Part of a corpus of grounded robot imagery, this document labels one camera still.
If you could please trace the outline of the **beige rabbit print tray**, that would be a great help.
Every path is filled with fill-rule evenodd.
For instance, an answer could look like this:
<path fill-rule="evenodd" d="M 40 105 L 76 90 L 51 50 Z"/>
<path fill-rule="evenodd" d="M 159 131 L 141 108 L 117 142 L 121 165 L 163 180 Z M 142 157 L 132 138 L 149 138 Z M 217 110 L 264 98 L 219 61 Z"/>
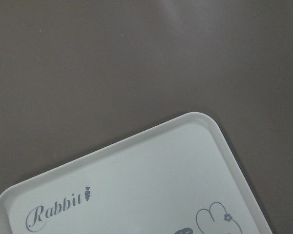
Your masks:
<path fill-rule="evenodd" d="M 198 112 L 0 195 L 0 234 L 271 232 L 219 126 Z"/>

